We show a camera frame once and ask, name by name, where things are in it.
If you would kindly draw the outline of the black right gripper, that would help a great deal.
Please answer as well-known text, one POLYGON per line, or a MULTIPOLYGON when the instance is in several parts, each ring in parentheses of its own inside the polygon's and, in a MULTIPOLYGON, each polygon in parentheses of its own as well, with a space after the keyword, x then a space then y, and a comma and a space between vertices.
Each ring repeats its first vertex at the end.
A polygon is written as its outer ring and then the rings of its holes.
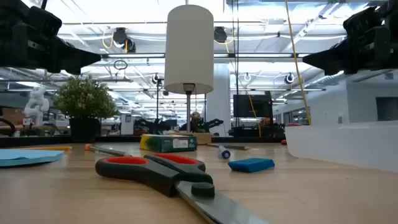
POLYGON ((343 27, 347 33, 343 41, 304 56, 302 61, 322 69, 325 75, 397 68, 397 1, 353 14, 343 27))

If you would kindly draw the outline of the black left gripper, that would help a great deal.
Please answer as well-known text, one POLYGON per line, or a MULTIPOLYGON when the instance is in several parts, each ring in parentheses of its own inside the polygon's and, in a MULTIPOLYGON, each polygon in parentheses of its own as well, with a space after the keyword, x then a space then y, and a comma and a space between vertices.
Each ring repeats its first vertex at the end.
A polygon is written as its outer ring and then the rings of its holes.
POLYGON ((74 47, 57 37, 62 21, 41 7, 1 1, 1 66, 66 71, 80 75, 101 55, 74 47))

